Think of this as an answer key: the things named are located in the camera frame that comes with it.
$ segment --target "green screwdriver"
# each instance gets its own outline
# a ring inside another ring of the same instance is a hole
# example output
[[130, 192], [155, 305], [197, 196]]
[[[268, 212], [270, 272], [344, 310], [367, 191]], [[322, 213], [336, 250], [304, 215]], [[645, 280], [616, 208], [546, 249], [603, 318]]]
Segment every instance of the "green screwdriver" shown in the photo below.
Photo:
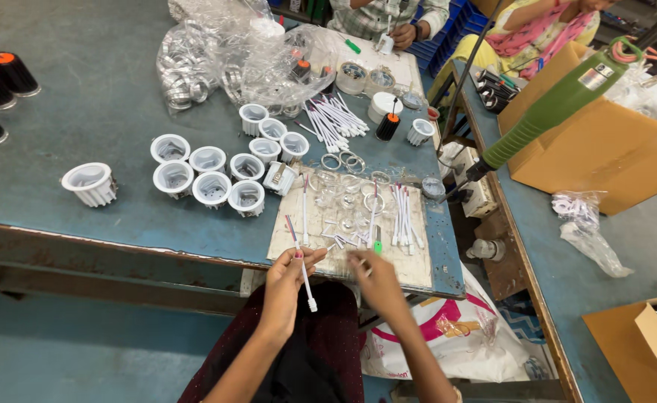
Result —
[[361, 53], [361, 48], [358, 47], [358, 46], [356, 46], [356, 44], [353, 43], [350, 39], [346, 38], [344, 35], [341, 35], [341, 34], [339, 34], [339, 36], [340, 36], [342, 39], [346, 40], [346, 45], [348, 45], [348, 47], [350, 47], [351, 50], [355, 51], [356, 54], [360, 54], [360, 53]]

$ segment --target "hand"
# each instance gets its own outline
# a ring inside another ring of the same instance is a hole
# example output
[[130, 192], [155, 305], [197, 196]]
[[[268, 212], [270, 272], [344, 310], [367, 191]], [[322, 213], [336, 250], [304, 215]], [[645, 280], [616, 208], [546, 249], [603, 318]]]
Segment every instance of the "hand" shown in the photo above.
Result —
[[359, 281], [361, 295], [388, 325], [393, 327], [398, 321], [412, 319], [392, 264], [374, 252], [354, 251], [349, 252], [349, 266]]
[[314, 274], [316, 263], [326, 257], [325, 248], [312, 250], [285, 250], [266, 273], [264, 308], [255, 334], [283, 346], [293, 333], [296, 319], [298, 290], [303, 284], [301, 262], [306, 265], [306, 274]]
[[411, 24], [396, 26], [390, 37], [393, 38], [393, 50], [404, 50], [416, 39], [416, 28]]

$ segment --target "wristwatch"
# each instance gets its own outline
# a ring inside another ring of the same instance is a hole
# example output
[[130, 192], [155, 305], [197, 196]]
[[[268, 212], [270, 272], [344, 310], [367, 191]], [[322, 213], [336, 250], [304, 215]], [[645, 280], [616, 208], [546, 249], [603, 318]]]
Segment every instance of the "wristwatch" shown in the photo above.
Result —
[[423, 28], [418, 25], [418, 24], [411, 24], [416, 27], [416, 39], [414, 39], [414, 42], [420, 42], [423, 41]]

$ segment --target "yellow clothing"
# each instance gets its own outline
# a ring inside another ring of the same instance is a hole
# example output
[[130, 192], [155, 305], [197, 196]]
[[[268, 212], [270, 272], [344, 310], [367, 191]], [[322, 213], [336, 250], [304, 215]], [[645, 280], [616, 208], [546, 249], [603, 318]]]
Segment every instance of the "yellow clothing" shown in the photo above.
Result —
[[[539, 0], [516, 0], [513, 2], [510, 6], [508, 6], [508, 8], [504, 9], [500, 15], [498, 15], [498, 19], [495, 20], [495, 26], [488, 31], [487, 35], [511, 33], [512, 31], [505, 30], [503, 27], [505, 26], [505, 23], [508, 21], [508, 18], [510, 18], [510, 15], [513, 13], [513, 11], [529, 4], [533, 4], [537, 1]], [[480, 44], [480, 48], [477, 50], [476, 58], [473, 60], [473, 65], [481, 68], [486, 68], [488, 65], [493, 65], [499, 72], [506, 72], [512, 68], [516, 68], [507, 74], [511, 77], [518, 77], [522, 68], [527, 68], [530, 66], [531, 62], [527, 61], [534, 59], [535, 57], [540, 57], [542, 51], [553, 41], [553, 39], [563, 30], [563, 28], [565, 28], [566, 24], [567, 23], [559, 22], [559, 19], [556, 19], [555, 22], [552, 23], [548, 29], [546, 29], [545, 32], [543, 32], [536, 40], [534, 40], [530, 45], [526, 46], [525, 49], [523, 49], [520, 53], [512, 57], [498, 56], [498, 54], [495, 53], [495, 50], [489, 45], [489, 43], [484, 40], [483, 43]], [[585, 26], [584, 30], [582, 30], [582, 33], [578, 35], [577, 38], [575, 38], [575, 41], [585, 46], [589, 45], [589, 43], [594, 38], [599, 26], [600, 14], [599, 12], [595, 12], [592, 15], [592, 20], [590, 20], [590, 23]], [[470, 57], [470, 53], [473, 50], [473, 47], [476, 46], [476, 41], [477, 35], [465, 35], [460, 40], [458, 46], [455, 48], [455, 51], [448, 60], [458, 59], [466, 61], [467, 58]], [[446, 62], [443, 68], [440, 69], [440, 72], [436, 76], [430, 90], [428, 90], [427, 98], [429, 100], [433, 99], [435, 94], [440, 89], [442, 83], [444, 83], [448, 78], [449, 74], [450, 67], [448, 62]], [[444, 97], [441, 101], [441, 105], [448, 105], [449, 99], [450, 97]]]

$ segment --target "white cylindrical cap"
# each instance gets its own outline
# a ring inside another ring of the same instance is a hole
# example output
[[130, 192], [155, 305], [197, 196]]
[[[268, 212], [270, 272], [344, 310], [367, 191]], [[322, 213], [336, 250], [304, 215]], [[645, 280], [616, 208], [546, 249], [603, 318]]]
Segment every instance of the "white cylindrical cap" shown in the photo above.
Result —
[[387, 33], [381, 34], [381, 39], [378, 40], [378, 43], [383, 42], [383, 46], [378, 51], [383, 54], [391, 54], [393, 50], [393, 38], [389, 37]]
[[269, 140], [279, 141], [287, 131], [286, 125], [278, 119], [266, 118], [259, 123], [259, 133]]
[[408, 142], [414, 146], [420, 146], [429, 141], [433, 134], [435, 134], [435, 127], [429, 121], [416, 119], [413, 121], [411, 130], [408, 131]]
[[217, 171], [204, 172], [192, 185], [192, 194], [211, 209], [223, 206], [232, 192], [232, 181], [225, 174]]
[[281, 146], [275, 141], [268, 140], [267, 138], [255, 138], [249, 142], [249, 150], [251, 154], [260, 159], [264, 163], [264, 167], [273, 160], [279, 158]]
[[264, 211], [264, 188], [257, 181], [238, 181], [229, 194], [229, 206], [241, 216], [258, 216]]
[[282, 162], [273, 160], [269, 163], [269, 172], [264, 178], [264, 187], [270, 188], [275, 191], [279, 196], [286, 196], [288, 194], [288, 189], [291, 188], [294, 179], [298, 173], [291, 169], [289, 166], [284, 166], [284, 170], [281, 173], [278, 181], [274, 181], [274, 176], [278, 173], [279, 168], [281, 167]]
[[269, 111], [257, 103], [248, 103], [239, 108], [239, 116], [244, 133], [257, 137], [259, 136], [259, 123], [269, 117]]
[[75, 192], [82, 203], [90, 207], [104, 206], [117, 198], [117, 183], [106, 163], [76, 166], [63, 176], [62, 186]]
[[200, 147], [190, 155], [190, 165], [195, 171], [224, 173], [227, 164], [227, 154], [217, 147]]
[[238, 181], [258, 181], [266, 168], [264, 168], [264, 163], [260, 159], [251, 154], [241, 153], [232, 157], [229, 162], [229, 170]]
[[[390, 93], [376, 93], [371, 98], [371, 105], [369, 105], [369, 118], [375, 123], [380, 124], [383, 120], [383, 117], [387, 113], [393, 111], [393, 100], [396, 99], [396, 96]], [[396, 116], [400, 115], [403, 112], [403, 103], [401, 100], [396, 102]]]
[[190, 158], [191, 151], [189, 142], [176, 134], [163, 134], [155, 138], [149, 149], [152, 158], [159, 163], [165, 160], [186, 160]]
[[281, 145], [281, 160], [290, 163], [292, 160], [301, 160], [301, 157], [308, 152], [308, 140], [295, 131], [290, 131], [281, 136], [279, 140]]
[[194, 170], [182, 160], [168, 160], [154, 170], [154, 186], [173, 199], [192, 194]]

